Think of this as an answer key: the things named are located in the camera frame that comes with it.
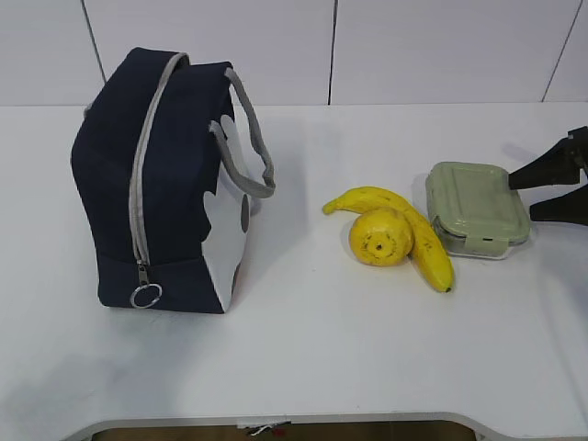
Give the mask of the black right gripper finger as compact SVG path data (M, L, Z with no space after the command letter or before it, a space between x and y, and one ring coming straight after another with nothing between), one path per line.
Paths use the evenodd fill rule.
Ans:
M536 160L508 176L511 189L573 185L587 173L587 127L570 130Z
M586 223L588 187L584 185L564 196L538 202L529 208L532 221Z

